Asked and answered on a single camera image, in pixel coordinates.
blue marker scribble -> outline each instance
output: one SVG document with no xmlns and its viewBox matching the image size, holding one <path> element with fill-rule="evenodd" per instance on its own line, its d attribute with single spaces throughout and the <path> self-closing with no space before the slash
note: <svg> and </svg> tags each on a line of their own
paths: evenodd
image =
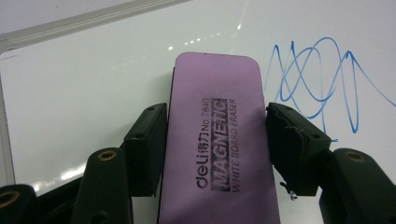
<svg viewBox="0 0 396 224">
<path fill-rule="evenodd" d="M 335 49 L 337 54 L 337 65 L 334 67 L 334 74 L 332 75 L 331 81 L 326 84 L 329 85 L 328 89 L 325 89 L 323 86 L 323 64 L 322 64 L 322 55 L 319 51 L 319 46 L 321 45 L 331 45 Z M 319 75 L 321 78 L 320 81 L 320 93 L 314 94 L 312 91 L 312 87 L 307 84 L 306 80 L 306 66 L 307 63 L 314 58 L 315 56 L 318 59 L 318 68 L 319 68 Z M 314 119 L 316 117 L 321 118 L 322 122 L 322 131 L 326 133 L 326 122 L 325 122 L 325 109 L 327 103 L 330 102 L 332 99 L 335 91 L 337 90 L 337 80 L 341 78 L 342 83 L 342 92 L 344 95 L 344 102 L 346 106 L 347 117 L 349 120 L 349 125 L 353 133 L 356 133 L 359 130 L 359 97 L 358 97 L 358 83 L 357 83 L 357 75 L 362 74 L 368 83 L 379 93 L 381 97 L 383 97 L 386 101 L 388 101 L 391 105 L 396 107 L 395 102 L 391 101 L 384 92 L 382 92 L 370 79 L 370 77 L 364 72 L 363 68 L 359 64 L 358 60 L 356 59 L 355 55 L 350 51 L 347 50 L 344 54 L 341 53 L 341 50 L 338 47 L 338 44 L 335 42 L 334 39 L 330 37 L 323 37 L 319 41 L 317 41 L 312 47 L 303 49 L 300 52 L 296 52 L 294 41 L 291 42 L 290 51 L 288 58 L 291 57 L 291 62 L 284 63 L 282 62 L 279 46 L 275 45 L 272 55 L 270 65 L 268 66 L 268 71 L 264 81 L 264 91 L 267 88 L 267 81 L 268 77 L 273 69 L 274 63 L 276 60 L 280 67 L 281 71 L 281 80 L 277 89 L 275 102 L 280 100 L 282 102 L 291 101 L 294 104 L 294 107 L 297 111 L 303 114 L 301 108 L 299 107 L 296 99 L 295 92 L 297 87 L 304 87 L 306 93 L 310 96 L 312 100 L 320 104 L 318 110 L 316 110 L 313 114 L 305 115 L 308 119 Z M 347 78 L 345 75 L 345 67 L 346 63 L 348 63 L 348 68 L 351 69 L 349 74 L 352 75 L 353 85 L 347 86 L 345 79 Z M 293 81 L 290 80 L 290 73 L 291 70 L 297 71 L 297 78 Z M 348 100 L 347 98 L 347 89 L 352 90 L 353 96 L 350 97 L 352 100 Z"/>
</svg>

magnetic eraser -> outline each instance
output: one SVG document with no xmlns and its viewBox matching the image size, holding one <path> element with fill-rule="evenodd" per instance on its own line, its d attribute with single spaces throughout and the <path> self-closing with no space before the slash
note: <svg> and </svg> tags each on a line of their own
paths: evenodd
<svg viewBox="0 0 396 224">
<path fill-rule="evenodd" d="M 280 223 L 254 60 L 177 57 L 159 223 Z"/>
</svg>

black plastic part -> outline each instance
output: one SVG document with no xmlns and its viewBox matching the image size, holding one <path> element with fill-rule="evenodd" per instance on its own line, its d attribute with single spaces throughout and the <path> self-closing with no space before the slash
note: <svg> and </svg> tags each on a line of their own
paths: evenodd
<svg viewBox="0 0 396 224">
<path fill-rule="evenodd" d="M 0 188 L 0 223 L 31 224 L 37 222 L 35 190 L 28 185 Z"/>
<path fill-rule="evenodd" d="M 80 183 L 81 177 L 37 197 L 39 223 L 70 223 Z"/>
<path fill-rule="evenodd" d="M 163 173 L 166 147 L 166 104 L 145 109 L 121 146 L 125 150 L 131 194 L 152 196 Z"/>
<path fill-rule="evenodd" d="M 396 187 L 373 158 L 340 148 L 333 153 L 331 169 L 347 212 L 343 223 L 396 223 Z"/>
<path fill-rule="evenodd" d="M 291 107 L 276 103 L 267 107 L 266 127 L 271 162 L 287 190 L 315 196 L 332 139 Z"/>
<path fill-rule="evenodd" d="M 339 194 L 322 191 L 319 207 L 324 224 L 342 224 L 347 221 L 347 210 Z"/>
<path fill-rule="evenodd" d="M 126 160 L 119 148 L 88 158 L 73 211 L 72 224 L 134 223 Z"/>
</svg>

white board surface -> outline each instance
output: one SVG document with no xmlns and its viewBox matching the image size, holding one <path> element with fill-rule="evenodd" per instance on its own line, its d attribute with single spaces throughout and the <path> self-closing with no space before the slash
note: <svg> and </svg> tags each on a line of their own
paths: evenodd
<svg viewBox="0 0 396 224">
<path fill-rule="evenodd" d="M 256 60 L 267 104 L 299 108 L 332 149 L 371 155 L 395 182 L 394 11 L 390 0 L 192 1 L 10 50 L 0 74 L 16 181 L 44 193 L 76 178 L 144 108 L 169 101 L 177 55 L 200 51 Z M 292 202 L 280 187 L 278 201 L 282 223 L 322 222 L 318 197 Z M 136 223 L 155 223 L 156 206 L 134 203 L 146 211 Z"/>
</svg>

